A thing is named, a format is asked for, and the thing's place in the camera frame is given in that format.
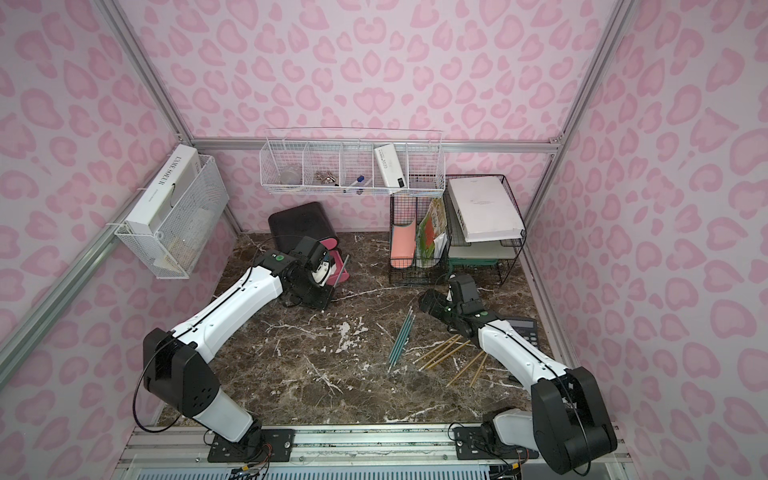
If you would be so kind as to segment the pink top drawer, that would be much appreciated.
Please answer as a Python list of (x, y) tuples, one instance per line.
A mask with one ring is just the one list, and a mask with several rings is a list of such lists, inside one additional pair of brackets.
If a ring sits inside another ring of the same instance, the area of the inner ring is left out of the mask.
[(326, 238), (321, 240), (320, 243), (328, 250), (334, 250), (338, 246), (338, 240), (336, 238)]

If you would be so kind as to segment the black pink drawer cabinet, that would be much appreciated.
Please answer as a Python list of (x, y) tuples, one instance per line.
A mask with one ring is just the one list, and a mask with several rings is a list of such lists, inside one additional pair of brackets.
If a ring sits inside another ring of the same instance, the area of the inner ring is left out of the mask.
[(317, 201), (273, 213), (268, 225), (276, 249), (284, 253), (292, 251), (303, 237), (319, 242), (326, 238), (338, 240), (325, 209)]

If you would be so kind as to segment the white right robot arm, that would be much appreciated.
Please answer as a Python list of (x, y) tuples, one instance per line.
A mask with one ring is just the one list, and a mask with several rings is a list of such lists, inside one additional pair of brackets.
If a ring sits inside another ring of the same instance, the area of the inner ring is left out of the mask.
[(616, 432), (594, 375), (552, 359), (514, 328), (515, 317), (485, 307), (471, 276), (451, 277), (445, 293), (425, 291), (419, 308), (498, 361), (529, 392), (528, 412), (498, 411), (481, 424), (483, 450), (492, 456), (503, 448), (532, 450), (557, 474), (580, 467), (586, 474), (593, 461), (616, 451)]

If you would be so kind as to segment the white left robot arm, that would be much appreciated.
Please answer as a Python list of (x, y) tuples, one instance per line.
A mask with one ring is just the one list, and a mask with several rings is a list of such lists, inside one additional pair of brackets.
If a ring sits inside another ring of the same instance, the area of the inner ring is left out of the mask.
[(324, 310), (344, 270), (337, 251), (310, 237), (289, 252), (257, 255), (215, 301), (175, 327), (155, 328), (144, 337), (140, 387), (213, 433), (209, 462), (275, 461), (289, 451), (291, 442), (269, 439), (254, 415), (223, 390), (210, 363), (274, 300), (284, 297), (293, 306)]

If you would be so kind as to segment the black calculator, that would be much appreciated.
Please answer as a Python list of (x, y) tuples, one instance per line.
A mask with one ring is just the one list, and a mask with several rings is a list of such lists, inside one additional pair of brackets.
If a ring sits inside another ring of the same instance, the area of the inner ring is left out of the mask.
[(530, 317), (508, 317), (507, 323), (533, 347), (539, 347), (537, 320)]

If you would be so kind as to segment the green red booklet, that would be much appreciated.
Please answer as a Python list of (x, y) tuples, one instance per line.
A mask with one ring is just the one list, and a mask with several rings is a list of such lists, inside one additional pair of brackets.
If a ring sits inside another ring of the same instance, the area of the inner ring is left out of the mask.
[(434, 198), (416, 230), (416, 266), (424, 269), (436, 266), (448, 243), (445, 204), (442, 198)]

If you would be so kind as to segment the pink folder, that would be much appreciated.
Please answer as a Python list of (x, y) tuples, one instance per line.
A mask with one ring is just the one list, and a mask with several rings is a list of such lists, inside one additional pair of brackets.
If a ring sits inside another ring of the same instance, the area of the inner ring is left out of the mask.
[(394, 269), (409, 268), (413, 264), (416, 250), (415, 222), (393, 225), (390, 240), (390, 266)]

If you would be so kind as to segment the white paper stack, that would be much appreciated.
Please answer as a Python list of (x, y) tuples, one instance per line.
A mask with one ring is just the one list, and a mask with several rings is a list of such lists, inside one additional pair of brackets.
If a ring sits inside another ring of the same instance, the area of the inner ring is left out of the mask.
[(499, 177), (451, 178), (448, 192), (467, 242), (523, 238), (522, 217)]

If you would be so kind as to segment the white box in basket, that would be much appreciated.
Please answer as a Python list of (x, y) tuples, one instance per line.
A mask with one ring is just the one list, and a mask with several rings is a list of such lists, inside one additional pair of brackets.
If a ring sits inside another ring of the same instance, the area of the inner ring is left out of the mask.
[(389, 193), (394, 193), (406, 187), (406, 179), (402, 170), (397, 150), (393, 144), (385, 144), (373, 149), (384, 187)]

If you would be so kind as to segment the white book in side basket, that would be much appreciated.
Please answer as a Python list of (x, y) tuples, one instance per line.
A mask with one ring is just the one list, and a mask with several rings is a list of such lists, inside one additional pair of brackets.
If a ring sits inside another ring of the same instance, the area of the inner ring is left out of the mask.
[(135, 235), (154, 235), (202, 168), (195, 148), (177, 146), (127, 215), (128, 231)]

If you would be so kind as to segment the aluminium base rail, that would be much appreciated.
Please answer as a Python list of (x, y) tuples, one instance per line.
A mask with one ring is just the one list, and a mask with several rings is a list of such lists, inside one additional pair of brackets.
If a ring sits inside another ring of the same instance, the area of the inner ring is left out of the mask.
[(136, 432), (115, 479), (554, 479), (536, 452), (495, 456), (467, 424), (267, 427), (268, 441), (247, 460), (203, 428)]

